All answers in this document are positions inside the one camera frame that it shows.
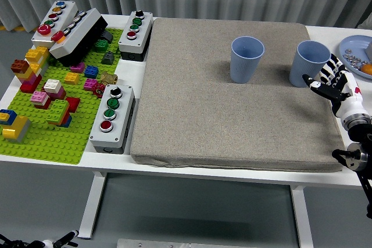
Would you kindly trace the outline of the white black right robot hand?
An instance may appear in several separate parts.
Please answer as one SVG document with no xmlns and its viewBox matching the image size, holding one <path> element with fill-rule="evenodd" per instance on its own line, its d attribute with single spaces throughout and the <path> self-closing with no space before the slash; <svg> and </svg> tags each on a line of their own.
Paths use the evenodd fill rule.
<svg viewBox="0 0 372 248">
<path fill-rule="evenodd" d="M 361 90 L 353 74 L 335 55 L 331 55 L 331 59 L 324 65 L 319 75 L 320 81 L 307 74 L 302 78 L 310 90 L 331 102 L 334 116 L 341 120 L 356 115 L 370 119 L 363 107 Z"/>
</svg>

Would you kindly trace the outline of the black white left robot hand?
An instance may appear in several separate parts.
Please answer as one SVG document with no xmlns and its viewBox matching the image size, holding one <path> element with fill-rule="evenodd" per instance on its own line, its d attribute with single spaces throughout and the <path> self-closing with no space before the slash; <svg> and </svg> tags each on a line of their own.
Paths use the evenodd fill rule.
<svg viewBox="0 0 372 248">
<path fill-rule="evenodd" d="M 71 246 L 71 247 L 78 247 L 77 243 L 73 242 L 73 239 L 76 238 L 79 235 L 79 231 L 74 230 L 70 231 L 66 235 L 62 236 L 60 239 L 57 240 L 34 240 L 30 243 L 24 242 L 22 240 L 10 240 L 6 238 L 5 236 L 1 235 L 1 240 L 3 243 L 1 243 L 1 247 L 53 247 L 53 248 L 61 248 L 65 245 Z"/>
</svg>

